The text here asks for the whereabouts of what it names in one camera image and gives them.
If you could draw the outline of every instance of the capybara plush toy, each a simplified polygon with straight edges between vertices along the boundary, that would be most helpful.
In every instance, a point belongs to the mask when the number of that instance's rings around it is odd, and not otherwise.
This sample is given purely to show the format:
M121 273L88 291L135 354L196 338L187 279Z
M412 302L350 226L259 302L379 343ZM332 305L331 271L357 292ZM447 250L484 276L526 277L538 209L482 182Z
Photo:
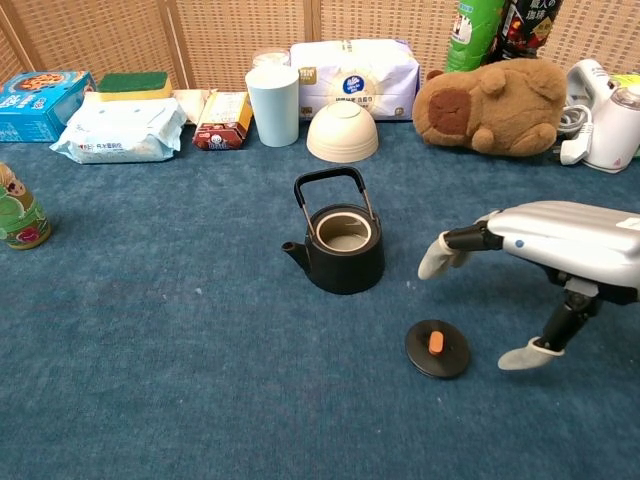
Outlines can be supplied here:
M567 94L563 70L542 58L427 75L413 105L425 143L523 157L556 141Z

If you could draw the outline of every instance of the green bottle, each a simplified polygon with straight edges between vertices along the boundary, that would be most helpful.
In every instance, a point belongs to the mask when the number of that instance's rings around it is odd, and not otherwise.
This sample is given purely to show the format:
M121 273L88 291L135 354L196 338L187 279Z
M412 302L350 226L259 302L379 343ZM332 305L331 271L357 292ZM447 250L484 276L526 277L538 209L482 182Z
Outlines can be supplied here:
M502 19L505 0L461 0L453 25L447 72L468 72L483 64Z

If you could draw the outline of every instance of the tissue pack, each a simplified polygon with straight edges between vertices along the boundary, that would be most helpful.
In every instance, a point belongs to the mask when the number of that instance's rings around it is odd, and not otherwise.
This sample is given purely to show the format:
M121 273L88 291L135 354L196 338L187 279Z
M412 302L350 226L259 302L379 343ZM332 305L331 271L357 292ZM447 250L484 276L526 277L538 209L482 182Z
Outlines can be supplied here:
M159 162L180 150L186 118L175 98L88 101L50 148L82 164Z
M411 120L420 65L400 41L362 39L297 43L291 66L300 73L300 117L351 100L374 120Z

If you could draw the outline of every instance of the canned drink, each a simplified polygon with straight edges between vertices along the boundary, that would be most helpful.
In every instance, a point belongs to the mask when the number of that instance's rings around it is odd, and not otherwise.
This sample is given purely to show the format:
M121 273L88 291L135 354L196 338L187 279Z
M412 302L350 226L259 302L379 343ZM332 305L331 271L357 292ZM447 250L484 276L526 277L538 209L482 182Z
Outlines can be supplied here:
M445 71L467 72L485 61L502 19L503 6L504 0L460 0Z
M547 43L563 0L509 0L491 61L536 58Z
M51 224L29 189L13 171L0 163L0 240L16 250L28 250L45 242Z

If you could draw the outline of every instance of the robotic arm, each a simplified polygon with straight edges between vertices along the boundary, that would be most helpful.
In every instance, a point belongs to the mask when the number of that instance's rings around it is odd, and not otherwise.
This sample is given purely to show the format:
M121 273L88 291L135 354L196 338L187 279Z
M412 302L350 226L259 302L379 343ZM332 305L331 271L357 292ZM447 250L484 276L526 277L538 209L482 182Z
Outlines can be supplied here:
M597 315L603 301L639 300L640 215L572 202L533 202L499 210L465 228L442 232L424 255L418 276L427 280L461 267L471 252L505 250L541 266L563 287L565 299L543 329L504 354L503 370L546 365Z

